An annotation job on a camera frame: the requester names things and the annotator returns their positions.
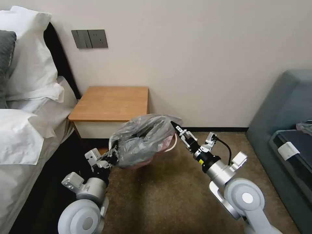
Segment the black cable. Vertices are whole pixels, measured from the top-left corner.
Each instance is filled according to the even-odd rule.
[[[222,141],[221,139],[219,139],[218,137],[214,136],[214,139],[217,140],[217,141],[220,141],[223,145],[225,145],[228,149],[228,152],[229,152],[229,156],[228,156],[228,165],[230,165],[231,163],[231,160],[232,160],[232,151],[231,151],[231,148],[228,146],[227,143],[225,143],[224,141]]]

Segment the white pillow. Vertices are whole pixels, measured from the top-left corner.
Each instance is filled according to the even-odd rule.
[[[56,82],[57,69],[43,38],[50,19],[49,13],[19,6],[0,11],[0,30],[14,31],[17,36],[7,100],[58,100],[64,91]]]
[[[0,110],[0,164],[36,165],[44,138],[55,137],[39,116],[12,109]]]

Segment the white bed sheet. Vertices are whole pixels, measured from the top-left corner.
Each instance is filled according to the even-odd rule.
[[[0,233],[2,234],[10,231],[46,161],[73,132],[67,116],[77,104],[77,99],[63,77],[58,77],[58,83],[64,87],[62,103],[49,98],[7,103],[11,109],[29,111],[45,118],[53,127],[56,137],[44,140],[37,165],[0,165]]]

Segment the gray pillow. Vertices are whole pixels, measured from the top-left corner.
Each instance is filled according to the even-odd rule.
[[[0,109],[6,109],[6,85],[8,70],[13,58],[16,42],[15,32],[0,30]]]

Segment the white label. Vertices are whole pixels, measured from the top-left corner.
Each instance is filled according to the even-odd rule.
[[[277,151],[285,161],[290,157],[300,153],[299,150],[297,150],[296,147],[290,141],[286,142],[284,145],[279,147]]]

